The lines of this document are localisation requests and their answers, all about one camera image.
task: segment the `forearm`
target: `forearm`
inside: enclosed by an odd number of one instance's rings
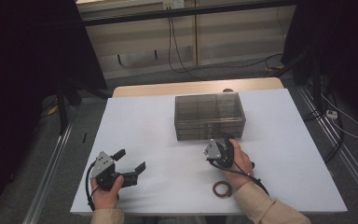
[[[272,201],[254,182],[242,186],[234,197],[243,213],[254,224],[310,223],[304,215],[294,208],[279,201]]]
[[[92,213],[91,224],[123,224],[124,213],[120,209],[97,209]]]

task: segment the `white table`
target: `white table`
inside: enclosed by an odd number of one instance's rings
[[[285,89],[240,92],[246,116],[238,139],[272,198],[304,213],[345,212],[318,149],[314,145],[289,92]],[[217,198],[213,184],[225,178],[202,151],[207,140],[176,140],[174,95],[109,99],[85,173],[101,150],[113,155],[125,148],[117,162],[121,173],[146,161],[138,185],[120,191],[118,207],[139,216],[238,215],[234,199]],[[91,215],[84,177],[72,213]]]

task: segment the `black ring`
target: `black ring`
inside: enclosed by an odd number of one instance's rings
[[[216,187],[219,186],[219,185],[226,185],[226,186],[228,187],[226,193],[224,193],[224,194],[219,194],[219,193],[216,191]],[[213,185],[213,193],[214,193],[214,195],[216,195],[216,196],[219,197],[219,198],[226,198],[226,197],[229,198],[229,197],[231,197],[231,195],[232,195],[232,189],[231,189],[231,186],[228,184],[228,182],[226,182],[226,181],[219,181],[219,182],[217,182],[217,183],[215,183],[215,184]]]

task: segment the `hand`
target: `hand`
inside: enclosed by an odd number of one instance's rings
[[[241,149],[240,144],[235,139],[229,139],[229,142],[234,146],[234,161],[240,166],[240,168],[247,174],[253,174],[252,162],[249,159],[249,156],[244,153]],[[240,168],[235,163],[232,165],[231,169],[234,171],[241,172]],[[252,180],[244,175],[237,175],[230,173],[228,171],[222,171],[226,176],[227,180],[230,182],[231,186],[239,189],[243,185],[251,182]]]
[[[118,191],[121,189],[123,182],[124,182],[124,177],[120,175],[116,179],[115,184],[110,189],[110,191],[104,191],[102,189],[97,189],[98,183],[95,178],[91,179],[92,191],[95,190],[95,192],[92,194],[92,199],[94,201],[95,209],[116,208]]]

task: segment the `transparent plastic box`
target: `transparent plastic box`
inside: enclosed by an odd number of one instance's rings
[[[245,121],[241,99],[236,92],[175,98],[178,141],[221,138],[221,132],[242,137]]]

